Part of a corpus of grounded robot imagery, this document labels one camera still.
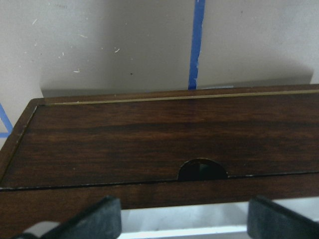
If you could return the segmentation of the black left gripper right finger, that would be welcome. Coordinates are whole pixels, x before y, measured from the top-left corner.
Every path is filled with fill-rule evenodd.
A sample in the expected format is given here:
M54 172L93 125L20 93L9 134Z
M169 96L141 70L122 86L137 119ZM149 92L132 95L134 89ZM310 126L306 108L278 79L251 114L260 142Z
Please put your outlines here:
M319 224L263 196L249 200L247 234L252 239L317 239Z

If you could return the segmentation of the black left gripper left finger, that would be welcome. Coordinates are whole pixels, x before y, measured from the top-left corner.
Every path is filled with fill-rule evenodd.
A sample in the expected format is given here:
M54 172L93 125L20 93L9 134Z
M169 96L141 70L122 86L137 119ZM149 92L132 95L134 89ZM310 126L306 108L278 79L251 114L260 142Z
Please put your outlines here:
M45 233L43 239L116 239L122 233L120 199L107 196Z

